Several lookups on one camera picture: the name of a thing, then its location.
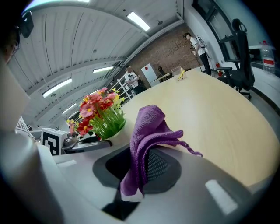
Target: purple cloth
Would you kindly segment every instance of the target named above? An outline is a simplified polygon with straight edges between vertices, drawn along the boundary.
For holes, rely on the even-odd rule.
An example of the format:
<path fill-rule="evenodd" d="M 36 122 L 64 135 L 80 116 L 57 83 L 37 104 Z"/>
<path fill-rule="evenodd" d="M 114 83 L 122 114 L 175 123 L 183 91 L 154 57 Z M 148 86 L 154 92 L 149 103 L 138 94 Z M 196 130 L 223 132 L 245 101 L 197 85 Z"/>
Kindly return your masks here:
<path fill-rule="evenodd" d="M 135 195 L 138 188 L 143 193 L 143 186 L 147 183 L 145 156 L 153 145 L 182 145 L 190 153 L 202 156 L 200 152 L 192 150 L 186 142 L 179 141 L 183 130 L 173 132 L 164 118 L 165 114 L 156 105 L 145 106 L 139 110 L 130 140 L 130 169 L 120 184 L 124 195 Z"/>

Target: water bottle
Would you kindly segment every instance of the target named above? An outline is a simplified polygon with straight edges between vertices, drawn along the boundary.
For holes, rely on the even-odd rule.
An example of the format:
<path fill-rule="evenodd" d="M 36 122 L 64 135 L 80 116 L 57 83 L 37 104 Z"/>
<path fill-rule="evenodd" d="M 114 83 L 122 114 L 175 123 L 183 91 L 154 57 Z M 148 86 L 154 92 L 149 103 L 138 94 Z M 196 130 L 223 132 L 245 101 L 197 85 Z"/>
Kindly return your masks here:
<path fill-rule="evenodd" d="M 262 63 L 263 63 L 263 70 L 268 73 L 275 73 L 275 62 L 274 62 L 274 55 L 272 49 L 267 45 L 266 41 L 262 42 Z"/>

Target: light wood tabletop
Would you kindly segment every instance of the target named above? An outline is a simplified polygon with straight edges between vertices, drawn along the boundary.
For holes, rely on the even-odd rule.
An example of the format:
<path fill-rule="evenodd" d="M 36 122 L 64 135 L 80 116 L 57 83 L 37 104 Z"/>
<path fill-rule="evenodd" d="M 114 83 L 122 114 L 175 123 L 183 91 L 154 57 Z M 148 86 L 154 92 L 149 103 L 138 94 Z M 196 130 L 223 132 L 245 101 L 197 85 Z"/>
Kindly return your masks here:
<path fill-rule="evenodd" d="M 263 115 L 216 78 L 195 70 L 186 75 L 135 96 L 123 107 L 125 117 L 135 123 L 141 107 L 157 105 L 173 131 L 184 131 L 181 140 L 244 185 L 270 176 L 278 165 L 280 145 Z"/>
<path fill-rule="evenodd" d="M 159 80 L 161 80 L 161 79 L 163 79 L 163 78 L 165 78 L 165 77 L 167 77 L 167 76 L 170 76 L 170 73 L 167 73 L 167 74 L 163 75 L 162 77 L 157 78 L 156 80 L 150 82 L 150 84 L 153 83 L 153 82 L 155 82 L 155 81 L 159 81 Z"/>

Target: corrugated ceiling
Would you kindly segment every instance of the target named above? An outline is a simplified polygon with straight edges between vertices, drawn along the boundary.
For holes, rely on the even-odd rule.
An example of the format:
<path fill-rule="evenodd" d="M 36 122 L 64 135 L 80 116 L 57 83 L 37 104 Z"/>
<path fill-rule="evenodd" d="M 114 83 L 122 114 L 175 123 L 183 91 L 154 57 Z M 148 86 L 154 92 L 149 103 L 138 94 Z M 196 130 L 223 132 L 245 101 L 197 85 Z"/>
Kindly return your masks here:
<path fill-rule="evenodd" d="M 31 101 L 23 114 L 26 123 L 47 125 L 85 94 L 103 87 L 106 72 L 149 36 L 161 29 L 158 21 L 176 21 L 176 0 L 91 0 L 89 3 L 47 3 L 30 10 L 34 28 L 21 37 L 20 49 L 8 66 Z M 126 16 L 134 11 L 151 27 L 145 33 Z M 72 78 L 55 95 L 42 93 Z M 66 118 L 77 110 L 70 110 Z"/>

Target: ceiling light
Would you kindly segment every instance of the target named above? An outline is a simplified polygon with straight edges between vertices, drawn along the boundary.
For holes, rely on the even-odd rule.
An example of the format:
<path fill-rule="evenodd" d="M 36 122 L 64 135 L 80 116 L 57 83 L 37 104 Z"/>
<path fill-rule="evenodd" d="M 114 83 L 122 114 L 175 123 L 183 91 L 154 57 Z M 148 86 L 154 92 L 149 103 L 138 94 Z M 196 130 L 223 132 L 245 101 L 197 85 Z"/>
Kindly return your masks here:
<path fill-rule="evenodd" d="M 33 8 L 35 6 L 38 5 L 43 5 L 45 3 L 50 3 L 50 2 L 62 2 L 65 0 L 33 0 L 24 11 L 26 11 L 27 9 Z M 79 1 L 79 2 L 89 2 L 90 0 L 68 0 L 68 1 Z"/>
<path fill-rule="evenodd" d="M 43 97 L 47 97 L 48 95 L 52 94 L 54 91 L 58 90 L 59 88 L 61 88 L 62 86 L 65 86 L 66 84 L 68 84 L 70 82 L 72 82 L 72 79 L 67 79 L 64 82 L 61 82 L 61 83 L 55 85 L 54 87 L 49 89 L 47 92 L 43 93 Z"/>
<path fill-rule="evenodd" d="M 70 117 L 73 117 L 75 114 L 77 114 L 79 111 L 77 110 L 74 114 L 72 114 L 71 116 L 69 116 L 68 118 Z"/>
<path fill-rule="evenodd" d="M 131 12 L 128 16 L 129 19 L 131 19 L 133 22 L 138 24 L 140 27 L 144 29 L 144 31 L 147 31 L 150 29 L 150 27 L 141 19 L 139 16 L 137 16 L 134 12 Z"/>
<path fill-rule="evenodd" d="M 73 104 L 72 106 L 70 106 L 67 110 L 63 111 L 62 114 L 65 114 L 67 111 L 69 111 L 69 110 L 70 110 L 72 107 L 74 107 L 75 105 L 76 105 L 76 103 Z"/>
<path fill-rule="evenodd" d="M 111 66 L 111 67 L 106 67 L 106 68 L 94 69 L 92 73 L 107 71 L 107 70 L 111 70 L 111 69 L 113 69 L 113 68 L 114 68 L 114 67 Z"/>

